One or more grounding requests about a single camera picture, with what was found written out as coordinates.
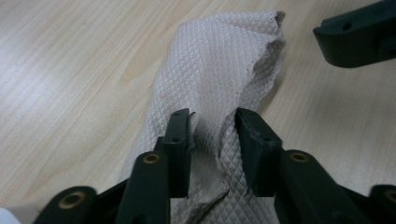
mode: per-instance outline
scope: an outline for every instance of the white paper towel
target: white paper towel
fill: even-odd
[[[218,13],[178,27],[153,85],[145,125],[120,179],[154,149],[172,112],[189,108],[196,144],[189,199],[172,199],[172,223],[273,223],[271,202],[247,194],[235,109],[256,109],[280,71],[279,11]]]

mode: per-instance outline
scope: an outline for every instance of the light wood surface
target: light wood surface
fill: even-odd
[[[0,0],[0,207],[116,184],[176,28],[220,11],[286,12],[284,69],[259,112],[341,185],[396,185],[396,61],[326,63],[312,29],[374,1]]]

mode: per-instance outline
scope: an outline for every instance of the black object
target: black object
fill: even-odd
[[[193,147],[189,109],[178,110],[154,150],[136,158],[129,179],[99,195],[90,187],[66,189],[35,224],[169,223],[170,198],[188,196]]]
[[[314,29],[328,63],[353,68],[396,58],[396,1],[324,20]]]
[[[308,153],[284,151],[280,138],[255,112],[239,108],[235,121],[249,187],[259,197],[273,196],[274,190],[280,223],[396,223],[395,186],[374,186],[369,197],[362,196],[337,185]],[[261,161],[268,162],[270,175],[261,170]]]

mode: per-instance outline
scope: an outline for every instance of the wood grain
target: wood grain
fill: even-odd
[[[396,62],[326,63],[312,29],[374,1],[0,0],[0,206],[116,184],[176,28],[220,11],[286,12],[284,69],[259,112],[342,185],[396,185]]]

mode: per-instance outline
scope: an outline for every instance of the textured paper towel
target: textured paper towel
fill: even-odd
[[[284,46],[279,11],[218,13],[178,27],[153,84],[145,125],[127,158],[154,149],[172,112],[195,112],[189,199],[172,199],[172,223],[273,223],[272,204],[247,194],[235,109],[256,109],[273,87]]]

